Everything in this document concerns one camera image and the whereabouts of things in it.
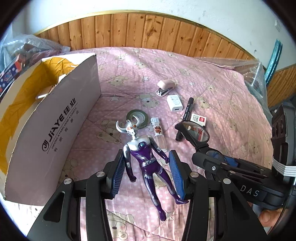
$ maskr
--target camera lens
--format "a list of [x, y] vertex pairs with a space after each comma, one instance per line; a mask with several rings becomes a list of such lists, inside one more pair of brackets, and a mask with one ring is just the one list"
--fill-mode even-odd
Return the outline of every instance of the camera lens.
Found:
[[284, 132], [284, 123], [283, 123], [283, 120], [281, 120], [280, 123], [279, 123], [279, 131], [281, 132], [281, 134]]
[[279, 135], [279, 124], [276, 123], [276, 136], [278, 136], [278, 135]]

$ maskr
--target ultraman figure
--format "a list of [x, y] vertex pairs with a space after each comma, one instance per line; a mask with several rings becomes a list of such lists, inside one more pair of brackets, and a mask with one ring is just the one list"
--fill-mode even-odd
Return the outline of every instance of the ultraman figure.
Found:
[[140, 126], [140, 120], [134, 116], [137, 123], [134, 124], [130, 120], [126, 121], [125, 128], [121, 128], [116, 122], [116, 128], [121, 133], [129, 134], [132, 139], [123, 146], [123, 153], [125, 157], [126, 172], [131, 182], [136, 181], [136, 177], [133, 175], [133, 170], [131, 167], [131, 155], [137, 159], [140, 164], [140, 169], [142, 171], [143, 180], [145, 186], [151, 196], [152, 202], [155, 205], [159, 213], [159, 218], [161, 221], [166, 220], [166, 215], [164, 210], [161, 208], [160, 201], [156, 195], [155, 185], [153, 180], [153, 173], [155, 173], [167, 186], [168, 191], [175, 199], [176, 204], [185, 204], [188, 201], [182, 201], [177, 192], [172, 185], [169, 175], [164, 168], [157, 162], [156, 158], [152, 153], [152, 149], [169, 163], [169, 158], [165, 153], [158, 147], [153, 137], [150, 135], [138, 136], [138, 128]]

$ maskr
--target black-framed lens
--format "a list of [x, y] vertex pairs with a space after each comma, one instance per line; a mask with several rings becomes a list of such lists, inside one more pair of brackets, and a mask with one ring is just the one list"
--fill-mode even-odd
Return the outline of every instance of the black-framed lens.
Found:
[[189, 120], [179, 122], [175, 125], [175, 129], [180, 131], [195, 148], [206, 144], [210, 139], [210, 135], [204, 127]]

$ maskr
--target white wall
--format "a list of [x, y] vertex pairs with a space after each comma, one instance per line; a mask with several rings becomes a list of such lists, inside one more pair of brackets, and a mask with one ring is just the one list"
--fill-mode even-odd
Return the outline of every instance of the white wall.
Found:
[[[296, 63], [295, 43], [261, 0], [32, 0], [14, 25], [24, 33], [33, 34], [70, 18], [123, 9], [161, 12], [200, 23], [242, 46], [264, 66], [268, 65], [278, 38], [283, 51], [277, 69]], [[274, 26], [276, 19], [281, 25], [280, 32]]]

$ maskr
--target action figure's hand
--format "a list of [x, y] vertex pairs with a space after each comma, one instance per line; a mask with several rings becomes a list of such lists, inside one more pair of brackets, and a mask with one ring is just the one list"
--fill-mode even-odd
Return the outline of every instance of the action figure's hand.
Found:
[[169, 163], [170, 162], [170, 159], [168, 157], [165, 158], [165, 163]]
[[132, 183], [134, 183], [137, 180], [136, 176], [134, 175], [130, 176], [129, 179]]

